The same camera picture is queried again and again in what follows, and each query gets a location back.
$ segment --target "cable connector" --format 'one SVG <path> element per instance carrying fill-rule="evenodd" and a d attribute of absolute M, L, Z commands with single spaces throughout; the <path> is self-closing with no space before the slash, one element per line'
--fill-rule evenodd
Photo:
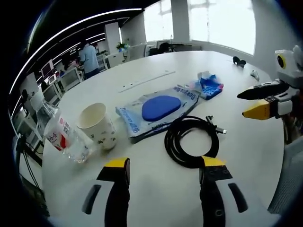
<path fill-rule="evenodd" d="M 214 125 L 214 123 L 212 122 L 212 119 L 213 119 L 213 118 L 214 118 L 214 116 L 207 116 L 207 117 L 206 117 L 206 120 L 207 120 L 208 123 Z M 226 134 L 226 133 L 227 133 L 227 130 L 222 129 L 222 128 L 219 128 L 219 127 L 217 127 L 216 125 L 214 125 L 214 126 L 216 127 L 216 132 L 217 132 L 217 133 L 221 133 L 221 134 Z"/>

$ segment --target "blue shirt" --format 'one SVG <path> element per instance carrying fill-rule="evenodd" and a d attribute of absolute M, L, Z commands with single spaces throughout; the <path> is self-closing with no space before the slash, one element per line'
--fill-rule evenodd
<path fill-rule="evenodd" d="M 80 61 L 84 62 L 84 73 L 92 72 L 99 67 L 97 52 L 93 46 L 86 44 L 79 54 Z"/>

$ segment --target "plastic water bottle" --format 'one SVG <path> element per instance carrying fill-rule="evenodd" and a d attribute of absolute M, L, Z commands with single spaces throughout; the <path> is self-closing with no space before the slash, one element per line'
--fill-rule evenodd
<path fill-rule="evenodd" d="M 75 162 L 84 162 L 89 149 L 78 133 L 63 118 L 58 107 L 45 101 L 38 91 L 30 100 L 37 114 L 38 131 L 60 152 Z"/>

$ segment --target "white round table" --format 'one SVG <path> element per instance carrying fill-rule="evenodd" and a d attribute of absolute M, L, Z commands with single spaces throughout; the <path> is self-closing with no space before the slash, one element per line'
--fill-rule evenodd
<path fill-rule="evenodd" d="M 214 124 L 227 130 L 219 134 L 218 158 L 226 162 L 232 176 L 251 185 L 267 208 L 274 196 L 283 161 L 283 126 L 280 119 L 247 119 L 242 112 L 253 101 L 237 94 L 258 82 L 250 76 L 257 70 L 260 83 L 270 81 L 268 74 L 246 64 L 237 67 L 232 57 L 217 52 L 189 51 L 165 53 L 118 65 L 77 85 L 64 94 L 59 107 L 66 120 L 75 125 L 80 112 L 90 104 L 107 106 L 118 133 L 118 144 L 108 154 L 96 152 L 86 163 L 77 164 L 60 154 L 46 141 L 43 154 L 43 189 L 51 216 L 63 217 L 65 205 L 86 181 L 96 179 L 108 160 L 130 157 L 131 181 L 128 226 L 201 226 L 203 214 L 199 197 L 199 170 L 175 163 L 166 153 L 166 132 L 131 144 L 126 126 L 115 113 L 143 94 L 159 91 L 197 78 L 198 72 L 210 71 L 224 84 L 223 92 L 203 100 L 189 115 L 205 119 L 213 115 Z M 131 84 L 171 73 L 129 90 Z M 194 131 L 182 140 L 182 147 L 192 155 L 203 155 L 211 145 L 203 131 Z"/>

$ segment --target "blue sponge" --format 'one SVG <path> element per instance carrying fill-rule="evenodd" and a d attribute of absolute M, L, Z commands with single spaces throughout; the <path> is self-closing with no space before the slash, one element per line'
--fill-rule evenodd
<path fill-rule="evenodd" d="M 155 122 L 175 112 L 181 107 L 180 99 L 171 96 L 157 96 L 147 100 L 142 106 L 142 118 Z"/>

